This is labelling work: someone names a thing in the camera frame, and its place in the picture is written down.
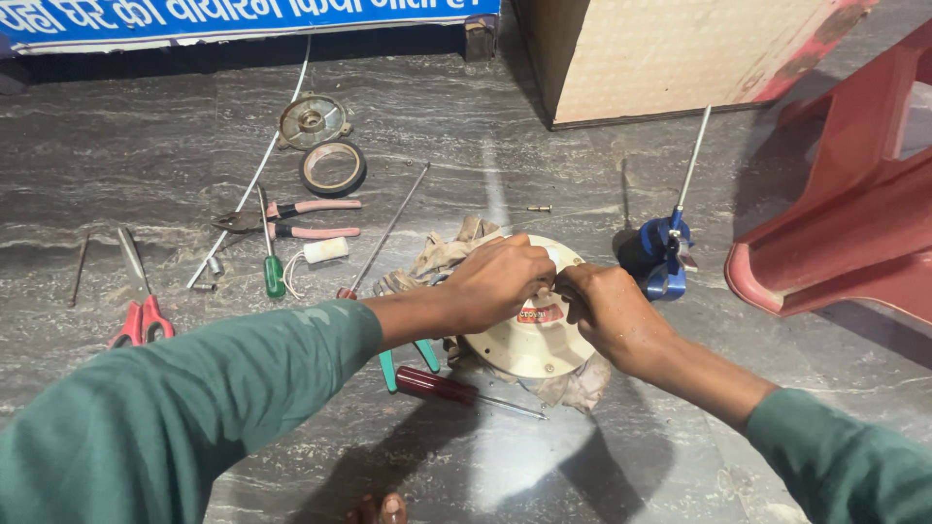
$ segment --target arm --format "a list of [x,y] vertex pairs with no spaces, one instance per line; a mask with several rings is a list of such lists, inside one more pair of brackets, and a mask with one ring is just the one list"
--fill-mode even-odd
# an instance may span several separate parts
[[0,523],[201,522],[220,474],[304,422],[373,355],[485,329],[554,273],[543,248],[515,235],[437,288],[233,318],[98,355],[0,434]]
[[929,449],[684,340],[623,269],[566,268],[556,291],[570,303],[568,320],[617,368],[747,436],[815,524],[932,518]]

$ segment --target foot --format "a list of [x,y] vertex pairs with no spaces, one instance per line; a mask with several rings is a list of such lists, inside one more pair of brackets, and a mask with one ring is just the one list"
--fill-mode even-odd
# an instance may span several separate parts
[[382,499],[381,507],[376,507],[376,499],[365,495],[356,509],[347,513],[347,524],[407,524],[404,499],[392,493]]

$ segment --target long screwdriver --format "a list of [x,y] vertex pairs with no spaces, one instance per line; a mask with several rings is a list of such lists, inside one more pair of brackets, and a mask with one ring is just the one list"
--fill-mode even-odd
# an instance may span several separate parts
[[363,277],[365,276],[365,273],[369,270],[370,267],[372,267],[372,263],[373,261],[376,260],[376,255],[378,255],[378,250],[382,248],[382,244],[385,243],[385,239],[389,237],[389,233],[391,233],[391,229],[395,227],[395,222],[398,222],[398,217],[402,215],[402,211],[404,211],[404,207],[407,205],[408,201],[411,200],[411,195],[414,195],[414,190],[418,188],[418,184],[420,184],[421,179],[424,178],[424,175],[427,174],[427,170],[430,167],[431,167],[430,162],[427,162],[426,164],[424,164],[424,171],[420,172],[420,176],[418,177],[418,180],[414,182],[414,186],[411,187],[410,191],[408,191],[408,196],[404,198],[404,202],[402,202],[402,207],[398,208],[398,213],[396,213],[394,218],[392,218],[391,222],[389,222],[389,226],[385,228],[385,232],[382,233],[382,238],[378,239],[378,243],[376,243],[376,249],[372,250],[372,254],[369,256],[369,259],[365,261],[365,264],[363,264],[363,268],[359,270],[359,275],[356,276],[356,280],[353,281],[352,285],[349,288],[341,287],[336,292],[337,298],[348,298],[350,300],[356,299],[356,288],[358,288],[359,283],[363,281]]
[[256,184],[255,190],[259,193],[259,206],[262,208],[262,233],[266,237],[266,249],[268,249],[268,256],[266,256],[266,263],[264,267],[264,272],[266,276],[266,295],[271,296],[272,298],[278,298],[285,294],[285,282],[282,278],[284,276],[284,269],[281,266],[281,260],[275,256],[275,252],[272,251],[272,239],[268,235],[268,218],[266,217],[266,191],[262,186]]
[[535,419],[539,419],[541,421],[550,420],[543,413],[531,411],[530,409],[516,406],[510,402],[505,402],[497,398],[491,398],[479,394],[479,390],[475,386],[463,384],[462,382],[457,382],[453,379],[445,379],[444,377],[431,375],[430,373],[418,371],[417,369],[408,367],[406,365],[402,365],[398,368],[398,373],[395,375],[395,381],[397,382],[399,388],[408,389],[419,393],[432,394],[433,396],[439,396],[440,398],[445,398],[446,400],[459,402],[460,404],[464,404],[466,406],[472,406],[475,401],[479,401],[491,406],[508,409],[509,411],[513,411],[515,413],[534,417]]

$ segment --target green sleeve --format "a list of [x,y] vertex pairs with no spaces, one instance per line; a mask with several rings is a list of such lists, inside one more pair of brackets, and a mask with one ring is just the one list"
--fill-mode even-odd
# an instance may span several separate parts
[[901,434],[778,390],[751,413],[747,439],[814,524],[932,522],[932,450]]
[[352,300],[102,353],[0,434],[0,523],[201,522],[213,481],[340,390],[381,344]]

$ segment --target red plastic chair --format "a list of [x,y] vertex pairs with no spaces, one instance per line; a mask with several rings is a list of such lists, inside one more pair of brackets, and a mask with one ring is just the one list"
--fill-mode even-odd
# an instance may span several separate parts
[[932,147],[899,160],[913,81],[932,84],[932,21],[777,128],[823,117],[800,199],[737,239],[725,279],[785,317],[866,298],[932,324]]

